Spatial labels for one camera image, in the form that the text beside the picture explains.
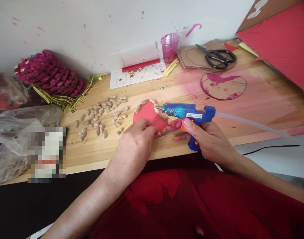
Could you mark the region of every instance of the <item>hot glue gun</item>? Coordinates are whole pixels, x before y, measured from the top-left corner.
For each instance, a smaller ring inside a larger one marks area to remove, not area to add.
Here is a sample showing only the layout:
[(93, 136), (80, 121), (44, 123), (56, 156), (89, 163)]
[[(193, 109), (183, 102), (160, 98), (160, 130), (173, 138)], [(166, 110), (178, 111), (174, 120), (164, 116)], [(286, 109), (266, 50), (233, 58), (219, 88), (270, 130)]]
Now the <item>hot glue gun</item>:
[[(215, 107), (205, 106), (203, 110), (197, 110), (196, 106), (193, 104), (166, 104), (163, 106), (155, 106), (154, 108), (162, 110), (168, 116), (174, 116), (183, 121), (184, 118), (189, 118), (195, 124), (200, 126), (202, 122), (211, 122), (215, 115)], [(181, 128), (178, 131), (186, 131), (184, 124), (182, 122)], [(191, 150), (197, 151), (200, 149), (199, 143), (191, 135), (191, 140), (188, 143)]]

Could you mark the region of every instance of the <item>red clothing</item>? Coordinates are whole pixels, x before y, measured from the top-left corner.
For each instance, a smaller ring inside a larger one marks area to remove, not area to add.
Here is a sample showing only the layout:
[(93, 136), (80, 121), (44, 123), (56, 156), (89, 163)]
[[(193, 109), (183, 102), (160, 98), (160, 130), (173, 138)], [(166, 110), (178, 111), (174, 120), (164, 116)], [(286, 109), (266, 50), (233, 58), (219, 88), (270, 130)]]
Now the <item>red clothing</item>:
[(304, 204), (213, 169), (140, 175), (101, 216), (90, 238), (304, 238)]

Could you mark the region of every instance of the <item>wooden table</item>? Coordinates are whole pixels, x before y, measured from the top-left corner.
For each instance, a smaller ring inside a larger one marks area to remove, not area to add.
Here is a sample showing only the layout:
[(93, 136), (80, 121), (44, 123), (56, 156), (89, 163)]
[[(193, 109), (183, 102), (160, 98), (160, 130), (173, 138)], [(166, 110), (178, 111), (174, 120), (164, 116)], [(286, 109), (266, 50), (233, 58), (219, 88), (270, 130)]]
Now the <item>wooden table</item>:
[[(206, 99), (208, 95), (200, 86), (204, 72), (198, 69), (184, 69), (179, 64), (168, 77), (142, 82), (110, 90), (110, 75), (105, 80), (96, 83), (79, 103), (75, 113), (64, 114), (61, 126), (68, 127), (66, 173), (77, 173), (88, 170), (105, 168), (114, 155), (118, 145), (117, 129), (112, 127), (113, 114), (104, 113), (100, 117), (106, 125), (108, 137), (102, 139), (95, 134), (95, 129), (88, 129), (86, 140), (79, 141), (78, 131), (83, 125), (75, 128), (73, 122), (84, 114), (86, 108), (102, 102), (111, 95), (127, 96), (128, 102), (117, 109), (130, 106), (129, 117), (122, 121), (126, 129), (132, 124), (134, 108), (144, 99), (154, 98), (159, 104), (188, 103), (196, 104), (197, 109), (204, 105), (214, 106), (217, 112), (223, 112), (246, 118), (290, 135), (304, 134), (304, 94), (291, 82), (280, 76), (260, 61), (252, 62), (254, 57), (242, 48), (234, 51), (237, 65), (232, 69), (219, 73), (222, 78), (228, 76), (242, 76), (247, 80), (245, 92), (238, 98), (220, 101), (214, 98)], [(230, 119), (214, 117), (214, 121), (221, 127), (232, 145), (240, 145), (263, 140), (278, 138), (269, 132)], [(149, 160), (170, 156), (194, 153), (187, 145), (187, 141), (174, 142), (171, 138), (180, 132), (171, 132), (156, 139), (153, 143)], [(10, 183), (27, 180), (23, 174)]]

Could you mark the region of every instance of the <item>pink plastic cup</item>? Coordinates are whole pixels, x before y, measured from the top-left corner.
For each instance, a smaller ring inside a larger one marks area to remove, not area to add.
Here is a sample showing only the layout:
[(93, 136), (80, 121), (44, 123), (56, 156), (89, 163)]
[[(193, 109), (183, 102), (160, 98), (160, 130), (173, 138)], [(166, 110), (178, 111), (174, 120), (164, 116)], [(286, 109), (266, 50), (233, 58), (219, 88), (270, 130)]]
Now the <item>pink plastic cup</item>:
[(180, 36), (177, 33), (170, 33), (161, 38), (163, 58), (167, 64), (172, 63), (176, 59), (176, 51)]

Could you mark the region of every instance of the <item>red paper strip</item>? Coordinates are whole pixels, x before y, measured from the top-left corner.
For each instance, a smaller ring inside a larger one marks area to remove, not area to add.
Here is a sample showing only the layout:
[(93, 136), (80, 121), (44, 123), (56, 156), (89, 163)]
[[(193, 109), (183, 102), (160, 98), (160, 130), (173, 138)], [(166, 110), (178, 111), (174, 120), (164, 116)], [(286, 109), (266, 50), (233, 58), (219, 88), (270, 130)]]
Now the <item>red paper strip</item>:
[(236, 36), (304, 89), (304, 2)]
[(124, 67), (124, 68), (122, 68), (122, 72), (133, 71), (133, 70), (138, 69), (140, 67), (145, 67), (145, 66), (148, 66), (148, 65), (153, 65), (153, 64), (160, 63), (160, 62), (161, 62), (160, 59), (157, 58), (155, 60), (151, 60), (151, 61), (147, 61), (147, 62), (136, 64), (136, 65)]

